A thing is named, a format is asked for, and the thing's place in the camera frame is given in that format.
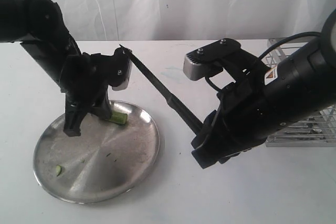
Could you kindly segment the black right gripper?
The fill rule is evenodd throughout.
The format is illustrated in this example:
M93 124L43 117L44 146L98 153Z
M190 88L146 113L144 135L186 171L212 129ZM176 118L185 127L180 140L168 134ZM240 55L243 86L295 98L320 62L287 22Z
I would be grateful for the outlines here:
M226 163L281 129L279 106L273 101L280 64L271 68L240 49L224 57L220 66L234 82L218 92L218 109L204 120L191 142L192 155L202 169Z

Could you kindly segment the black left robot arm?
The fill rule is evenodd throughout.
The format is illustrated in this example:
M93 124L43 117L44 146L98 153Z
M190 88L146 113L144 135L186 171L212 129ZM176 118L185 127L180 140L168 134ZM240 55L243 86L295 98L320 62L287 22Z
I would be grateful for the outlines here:
M19 42L65 94L63 132L81 135L81 122L91 113L111 117L102 55L81 52L52 0L1 0L1 42Z

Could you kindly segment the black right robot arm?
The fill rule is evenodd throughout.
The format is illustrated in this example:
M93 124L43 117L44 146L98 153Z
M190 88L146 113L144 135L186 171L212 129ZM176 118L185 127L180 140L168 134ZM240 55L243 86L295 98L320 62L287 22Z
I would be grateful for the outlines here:
M192 141L192 155L202 168L225 163L335 104L335 13L316 38L274 68L257 61L217 96L218 109Z

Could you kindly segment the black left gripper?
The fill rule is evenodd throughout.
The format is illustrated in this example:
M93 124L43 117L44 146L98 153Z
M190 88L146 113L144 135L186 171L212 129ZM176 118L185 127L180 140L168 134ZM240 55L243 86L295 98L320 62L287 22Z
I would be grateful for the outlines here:
M102 120L112 117L108 97L110 56L70 53L60 68L59 84L65 99L63 132L68 137L81 135L81 122L88 113Z

